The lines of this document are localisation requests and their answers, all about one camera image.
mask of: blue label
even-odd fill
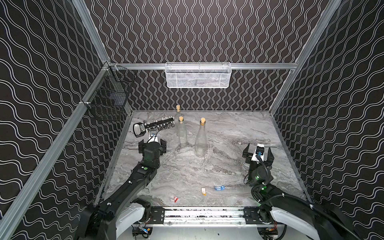
[[[219,186],[219,187],[216,187],[216,186],[215,186],[215,190],[216,190],[216,191],[221,191],[221,190],[224,190],[224,189],[225,189],[224,185]]]

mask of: wavy pattern wallpaper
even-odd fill
[[[124,121],[99,122],[87,111],[12,239],[73,239],[80,212],[99,192]]]
[[[291,63],[327,0],[86,0],[115,63]]]
[[[118,78],[131,81],[117,67]],[[228,88],[168,88],[164,71],[140,70],[128,90],[135,110],[269,110],[289,70],[233,70]]]
[[[68,0],[0,0],[0,218],[102,63]]]
[[[384,239],[384,1],[344,0],[275,119],[310,196]]]

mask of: tall glass bottle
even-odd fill
[[[186,147],[188,145],[188,141],[187,141],[187,127],[185,126],[184,118],[180,116],[178,122],[179,122],[179,125],[177,127],[179,132],[180,147]]]
[[[176,115],[174,117],[175,120],[175,129],[176,129],[176,135],[179,135],[179,117],[181,116],[180,112],[180,105],[176,105]]]
[[[207,151],[207,136],[205,134],[205,118],[201,118],[200,129],[195,141],[195,155],[203,157]]]

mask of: gray marble table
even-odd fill
[[[115,171],[104,197],[110,196],[131,174],[131,169],[141,161],[137,144],[148,135],[136,138],[132,125],[136,122],[154,121],[175,112],[134,112],[129,132],[118,158]],[[285,154],[276,130],[267,112],[193,112],[185,111],[188,146],[180,148],[176,129],[161,131],[159,138],[167,141],[167,153],[160,157],[161,166],[151,183],[139,192],[152,205],[157,206],[256,206],[249,186],[243,184],[249,164],[242,158],[244,148],[250,143],[250,152],[257,143],[271,148],[275,157],[271,182],[287,193],[303,197],[303,191]],[[200,118],[206,118],[208,150],[205,157],[196,157],[194,143]],[[225,190],[214,190],[224,185]],[[205,187],[207,195],[201,193]]]

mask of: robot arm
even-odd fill
[[[160,155],[166,153],[167,142],[139,143],[139,162],[129,179],[108,199],[96,207],[87,207],[80,216],[75,239],[115,240],[134,222],[146,222],[151,211],[150,203],[133,198],[155,177],[160,167]]]
[[[249,144],[243,151],[249,163],[247,183],[252,186],[252,196],[261,204],[263,222],[284,223],[313,240],[360,239],[351,221],[333,205],[317,205],[283,192],[270,184],[273,179],[270,170],[274,160],[271,150],[264,159],[264,145],[258,144],[255,152],[249,153]]]

